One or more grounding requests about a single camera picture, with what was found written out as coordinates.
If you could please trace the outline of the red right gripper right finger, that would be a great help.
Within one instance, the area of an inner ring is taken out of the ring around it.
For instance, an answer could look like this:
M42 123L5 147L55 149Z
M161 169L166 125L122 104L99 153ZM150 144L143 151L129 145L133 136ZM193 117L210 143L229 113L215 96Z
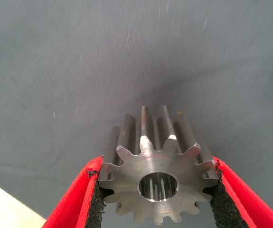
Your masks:
M218 228L273 228L273 210L221 159L214 157L219 180L206 188Z

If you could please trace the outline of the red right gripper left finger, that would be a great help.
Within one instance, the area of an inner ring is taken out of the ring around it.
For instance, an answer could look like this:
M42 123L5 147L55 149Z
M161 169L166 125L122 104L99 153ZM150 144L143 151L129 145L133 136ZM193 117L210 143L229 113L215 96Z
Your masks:
M82 168L44 223L44 228L86 227L102 162L103 156L98 156Z

